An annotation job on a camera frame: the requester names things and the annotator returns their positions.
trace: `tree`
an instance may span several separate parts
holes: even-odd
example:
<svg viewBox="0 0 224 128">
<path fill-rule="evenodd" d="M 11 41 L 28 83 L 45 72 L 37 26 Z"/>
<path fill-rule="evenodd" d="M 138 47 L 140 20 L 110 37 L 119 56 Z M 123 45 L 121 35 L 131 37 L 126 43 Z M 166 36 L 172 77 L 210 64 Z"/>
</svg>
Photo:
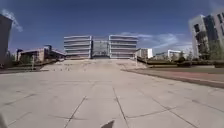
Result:
<svg viewBox="0 0 224 128">
<path fill-rule="evenodd" d="M 210 41 L 209 42 L 209 55 L 212 60 L 223 60 L 223 51 L 220 46 L 219 41 Z"/>
<path fill-rule="evenodd" d="M 7 51 L 6 57 L 5 57 L 5 66 L 4 67 L 11 67 L 14 65 L 15 62 L 15 56 L 10 53 L 10 51 Z"/>
<path fill-rule="evenodd" d="M 175 53 L 173 53 L 173 55 L 171 56 L 171 61 L 176 61 L 177 60 L 177 56 Z"/>
<path fill-rule="evenodd" d="M 204 59 L 204 60 L 209 59 L 209 46 L 208 46 L 208 42 L 207 42 L 206 37 L 207 37 L 206 31 L 200 31 L 196 35 L 196 39 L 197 39 L 197 42 L 198 42 L 198 51 L 201 54 L 200 58 Z"/>
<path fill-rule="evenodd" d="M 193 59 L 193 54 L 192 54 L 192 52 L 190 51 L 190 52 L 189 52 L 189 55 L 187 56 L 187 60 L 192 61 L 192 59 Z"/>
<path fill-rule="evenodd" d="M 184 58 L 184 53 L 181 51 L 180 53 L 179 53 L 179 59 L 178 59 L 178 62 L 179 63 L 182 63 L 182 62 L 184 62 L 186 59 Z"/>
<path fill-rule="evenodd" d="M 32 60 L 32 57 L 27 56 L 27 55 L 22 55 L 20 58 L 20 63 L 22 64 L 30 64 Z"/>
</svg>

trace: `paved ground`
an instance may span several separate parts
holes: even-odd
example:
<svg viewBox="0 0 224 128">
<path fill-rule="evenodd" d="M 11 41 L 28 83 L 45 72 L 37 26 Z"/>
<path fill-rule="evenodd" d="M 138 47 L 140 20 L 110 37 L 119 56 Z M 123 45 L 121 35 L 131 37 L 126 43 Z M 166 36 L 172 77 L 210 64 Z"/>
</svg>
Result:
<svg viewBox="0 0 224 128">
<path fill-rule="evenodd" d="M 150 68 L 155 71 L 189 72 L 189 73 L 207 73 L 224 74 L 224 68 L 214 68 L 214 66 L 196 66 L 192 68 Z"/>
<path fill-rule="evenodd" d="M 197 68 L 190 68 L 189 72 L 187 72 L 188 68 L 185 69 L 128 69 L 126 71 L 135 72 L 139 74 L 145 74 L 150 76 L 158 76 L 161 78 L 167 78 L 172 80 L 179 80 L 184 82 L 196 83 L 207 85 L 211 87 L 224 88 L 224 74 L 211 74 L 207 72 L 191 72 L 192 69 L 198 70 Z"/>
<path fill-rule="evenodd" d="M 9 128 L 224 127 L 224 90 L 120 71 L 131 68 L 82 60 L 1 74 L 0 111 Z"/>
</svg>

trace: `sky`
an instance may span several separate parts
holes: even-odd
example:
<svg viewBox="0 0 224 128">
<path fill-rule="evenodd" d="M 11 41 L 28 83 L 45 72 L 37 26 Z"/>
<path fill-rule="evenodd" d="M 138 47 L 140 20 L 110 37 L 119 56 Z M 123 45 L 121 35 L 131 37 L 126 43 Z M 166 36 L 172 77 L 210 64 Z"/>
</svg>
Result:
<svg viewBox="0 0 224 128">
<path fill-rule="evenodd" d="M 0 0 L 11 18 L 9 50 L 50 44 L 63 51 L 63 37 L 134 35 L 139 48 L 191 51 L 189 19 L 224 7 L 223 0 Z"/>
</svg>

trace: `tall building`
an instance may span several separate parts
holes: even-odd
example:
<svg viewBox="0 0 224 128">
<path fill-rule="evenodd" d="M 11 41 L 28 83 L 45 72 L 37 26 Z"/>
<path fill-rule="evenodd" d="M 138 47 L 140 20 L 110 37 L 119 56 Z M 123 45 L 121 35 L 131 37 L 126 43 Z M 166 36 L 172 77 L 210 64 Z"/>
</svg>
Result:
<svg viewBox="0 0 224 128">
<path fill-rule="evenodd" d="M 4 64 L 12 20 L 0 14 L 0 65 Z"/>
<path fill-rule="evenodd" d="M 212 16 L 214 17 L 214 26 L 218 33 L 220 46 L 224 51 L 224 8 L 213 12 Z"/>
<path fill-rule="evenodd" d="M 134 36 L 110 35 L 109 40 L 92 36 L 64 37 L 66 59 L 90 59 L 109 57 L 133 58 L 138 38 Z"/>
<path fill-rule="evenodd" d="M 138 37 L 110 35 L 110 58 L 133 58 L 136 52 Z"/>
<path fill-rule="evenodd" d="M 64 37 L 66 59 L 92 58 L 92 36 Z"/>
<path fill-rule="evenodd" d="M 224 51 L 224 10 L 208 16 L 199 15 L 189 21 L 192 33 L 193 56 L 210 59 L 215 47 Z"/>
</svg>

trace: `building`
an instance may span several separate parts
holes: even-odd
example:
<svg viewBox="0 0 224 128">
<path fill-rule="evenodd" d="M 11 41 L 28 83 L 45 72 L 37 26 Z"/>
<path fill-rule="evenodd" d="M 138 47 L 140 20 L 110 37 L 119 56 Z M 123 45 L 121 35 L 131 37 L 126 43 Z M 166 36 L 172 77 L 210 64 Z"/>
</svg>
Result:
<svg viewBox="0 0 224 128">
<path fill-rule="evenodd" d="M 182 51 L 168 50 L 167 52 L 157 53 L 154 58 L 156 60 L 178 60 Z"/>
<path fill-rule="evenodd" d="M 93 37 L 92 58 L 109 58 L 109 41 L 105 37 Z"/>
<path fill-rule="evenodd" d="M 0 66 L 4 64 L 12 20 L 0 14 Z"/>
<path fill-rule="evenodd" d="M 43 48 L 21 50 L 18 49 L 16 52 L 16 61 L 21 61 L 23 58 L 29 58 L 31 60 L 35 57 L 35 62 L 44 62 L 51 59 L 63 59 L 64 53 L 52 49 L 51 45 L 45 45 Z"/>
<path fill-rule="evenodd" d="M 210 59 L 216 47 L 224 50 L 224 10 L 189 21 L 194 58 Z"/>
<path fill-rule="evenodd" d="M 150 59 L 153 57 L 153 52 L 151 48 L 140 48 L 137 51 L 137 56 L 141 58 Z"/>
<path fill-rule="evenodd" d="M 127 59 L 134 58 L 136 47 L 138 43 L 138 37 L 135 36 L 119 36 L 110 35 L 110 58 Z"/>
<path fill-rule="evenodd" d="M 212 13 L 220 46 L 224 51 L 224 8 Z"/>
<path fill-rule="evenodd" d="M 64 49 L 66 59 L 90 59 L 92 58 L 92 36 L 64 37 Z"/>
<path fill-rule="evenodd" d="M 133 58 L 138 38 L 134 36 L 110 35 L 109 39 L 92 36 L 64 37 L 66 59 L 92 59 L 108 57 Z"/>
</svg>

